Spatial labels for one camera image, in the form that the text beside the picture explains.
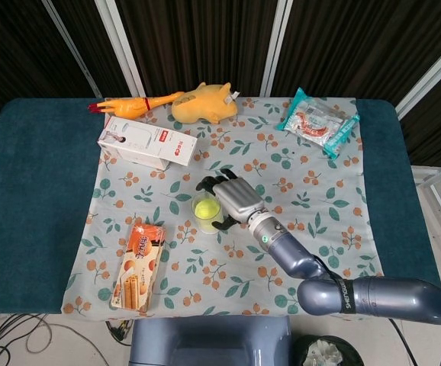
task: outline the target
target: clear plastic cup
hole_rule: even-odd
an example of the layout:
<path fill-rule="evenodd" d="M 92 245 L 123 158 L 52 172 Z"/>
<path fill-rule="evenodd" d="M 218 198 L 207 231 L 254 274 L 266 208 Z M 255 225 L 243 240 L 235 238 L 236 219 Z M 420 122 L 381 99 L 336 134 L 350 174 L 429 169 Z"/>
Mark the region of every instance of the clear plastic cup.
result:
<path fill-rule="evenodd" d="M 192 199 L 192 212 L 198 228 L 205 234 L 215 234 L 219 230 L 212 226 L 214 221 L 222 223 L 222 207 L 217 198 L 208 193 L 202 192 Z"/>

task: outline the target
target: sausage package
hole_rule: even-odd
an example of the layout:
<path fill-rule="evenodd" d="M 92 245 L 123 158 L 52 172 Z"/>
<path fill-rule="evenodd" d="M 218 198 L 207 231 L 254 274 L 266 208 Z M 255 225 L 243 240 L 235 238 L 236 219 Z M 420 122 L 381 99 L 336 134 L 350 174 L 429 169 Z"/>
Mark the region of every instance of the sausage package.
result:
<path fill-rule="evenodd" d="M 335 159 L 358 121 L 358 114 L 347 116 L 307 96 L 298 88 L 288 116 L 276 129 L 290 131 L 316 143 L 331 159 Z"/>
<path fill-rule="evenodd" d="M 147 311 L 165 235 L 162 226 L 136 220 L 111 299 L 113 307 Z"/>

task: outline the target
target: rubber chicken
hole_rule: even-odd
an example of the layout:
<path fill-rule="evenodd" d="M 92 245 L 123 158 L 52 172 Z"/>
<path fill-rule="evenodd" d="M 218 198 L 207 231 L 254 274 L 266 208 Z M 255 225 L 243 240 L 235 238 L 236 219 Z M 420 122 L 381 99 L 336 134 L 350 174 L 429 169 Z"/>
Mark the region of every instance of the rubber chicken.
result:
<path fill-rule="evenodd" d="M 153 108 L 173 102 L 183 94 L 183 91 L 178 91 L 175 94 L 158 98 L 113 99 L 110 101 L 103 101 L 102 103 L 90 104 L 89 110 L 92 113 L 113 113 L 117 117 L 133 120 Z"/>

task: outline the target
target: cookie package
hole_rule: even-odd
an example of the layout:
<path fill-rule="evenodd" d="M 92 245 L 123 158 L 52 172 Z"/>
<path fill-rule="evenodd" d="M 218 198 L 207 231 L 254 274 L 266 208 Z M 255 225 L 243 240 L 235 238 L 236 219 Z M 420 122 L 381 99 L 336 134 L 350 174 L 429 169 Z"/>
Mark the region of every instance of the cookie package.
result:
<path fill-rule="evenodd" d="M 147 311 L 165 236 L 162 226 L 140 219 L 134 222 L 111 299 L 113 307 Z"/>

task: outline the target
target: floral tablecloth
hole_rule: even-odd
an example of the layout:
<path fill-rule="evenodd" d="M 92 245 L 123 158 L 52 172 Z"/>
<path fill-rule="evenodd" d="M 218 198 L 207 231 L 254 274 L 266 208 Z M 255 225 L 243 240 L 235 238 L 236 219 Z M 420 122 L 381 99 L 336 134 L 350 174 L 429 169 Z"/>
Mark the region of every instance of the floral tablecloth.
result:
<path fill-rule="evenodd" d="M 356 112 L 354 99 L 321 101 L 347 114 Z M 274 129 L 289 102 L 238 98 L 238 115 L 219 125 L 182 125 L 169 105 L 138 119 L 197 136 L 194 158 L 188 167 L 170 164 L 162 172 L 101 154 L 63 312 L 90 320 L 302 313 L 295 293 L 300 281 L 282 273 L 246 227 L 215 235 L 196 227 L 190 208 L 195 186 L 222 168 L 255 187 L 267 208 L 336 273 L 345 278 L 380 275 L 366 207 L 359 126 L 342 155 L 331 161 L 320 148 Z M 167 231 L 147 314 L 110 306 L 130 224 L 137 218 L 164 225 Z"/>

